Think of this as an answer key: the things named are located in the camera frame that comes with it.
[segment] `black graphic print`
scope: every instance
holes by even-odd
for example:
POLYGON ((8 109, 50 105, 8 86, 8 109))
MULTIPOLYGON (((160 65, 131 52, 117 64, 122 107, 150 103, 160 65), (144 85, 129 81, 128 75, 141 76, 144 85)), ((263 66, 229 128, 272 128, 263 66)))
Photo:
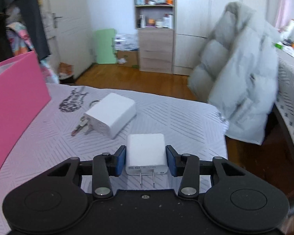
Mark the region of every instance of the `black graphic print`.
POLYGON ((62 103, 59 105, 59 110, 61 112, 74 112, 79 110, 81 106, 84 104, 84 98, 88 94, 82 93, 84 90, 84 86, 77 92, 77 88, 71 91, 71 94, 68 98, 64 99, 62 103))

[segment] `black circular pad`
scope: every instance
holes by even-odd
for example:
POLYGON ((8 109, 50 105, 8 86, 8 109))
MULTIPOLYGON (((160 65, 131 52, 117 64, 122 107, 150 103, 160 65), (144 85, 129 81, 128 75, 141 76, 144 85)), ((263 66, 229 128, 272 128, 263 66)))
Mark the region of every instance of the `black circular pad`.
POLYGON ((87 196, 81 188, 62 177, 44 177, 11 191, 2 210, 11 228, 51 234, 76 222, 87 206, 87 196))
POLYGON ((227 177, 204 196, 204 208, 223 227, 238 232, 266 232, 277 228, 289 211, 286 196, 261 179, 227 177))
POLYGON ((267 204, 267 198, 263 193, 256 190, 241 189, 232 193, 231 202, 244 210, 257 210, 267 204))

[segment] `gray jacket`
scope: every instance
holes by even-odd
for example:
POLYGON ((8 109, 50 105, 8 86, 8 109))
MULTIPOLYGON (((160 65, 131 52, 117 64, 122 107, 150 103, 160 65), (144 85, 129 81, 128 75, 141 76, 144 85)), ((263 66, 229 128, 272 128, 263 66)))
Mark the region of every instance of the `gray jacket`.
POLYGON ((255 10, 229 3, 206 40, 188 86, 230 122, 230 138, 262 144, 278 92, 278 32, 255 10))

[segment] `bed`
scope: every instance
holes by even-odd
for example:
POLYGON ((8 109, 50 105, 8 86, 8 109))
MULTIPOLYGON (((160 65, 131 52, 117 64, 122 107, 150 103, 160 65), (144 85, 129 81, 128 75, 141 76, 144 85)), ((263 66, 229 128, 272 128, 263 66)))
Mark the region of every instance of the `bed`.
MULTIPOLYGON (((179 154, 197 155, 202 160, 214 156, 227 158, 224 134, 228 122, 212 105, 83 86, 48 84, 48 90, 51 101, 22 134, 0 169, 0 234, 10 230, 1 209, 8 192, 69 157, 78 156, 84 161, 102 152, 114 153, 119 146, 126 145, 128 134, 163 133, 166 144, 179 154), (71 132, 89 104, 111 92, 135 100, 136 117, 113 140, 95 131, 88 135, 79 132, 72 137, 71 132)), ((117 189, 154 189, 151 176, 143 176, 142 188, 138 177, 127 176, 124 171, 120 177, 110 179, 114 193, 117 189)), ((177 190, 179 183, 180 179, 170 174, 155 176, 156 189, 177 190)), ((209 176, 202 176, 200 183, 200 192, 211 187, 209 176)), ((82 189, 91 192, 91 177, 83 177, 82 189)))
POLYGON ((279 55, 279 92, 274 111, 284 129, 294 159, 294 58, 277 49, 279 55))

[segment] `white charger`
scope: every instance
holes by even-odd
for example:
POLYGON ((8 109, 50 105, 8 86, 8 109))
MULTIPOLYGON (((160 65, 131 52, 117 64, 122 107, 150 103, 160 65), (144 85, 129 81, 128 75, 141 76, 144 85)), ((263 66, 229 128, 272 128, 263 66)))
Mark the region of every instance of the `white charger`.
POLYGON ((165 151, 165 137, 161 133, 130 134, 126 145, 126 173, 140 176, 165 174, 168 163, 165 151))
POLYGON ((93 130, 114 139, 136 115, 136 105, 132 99, 110 93, 84 115, 93 130))

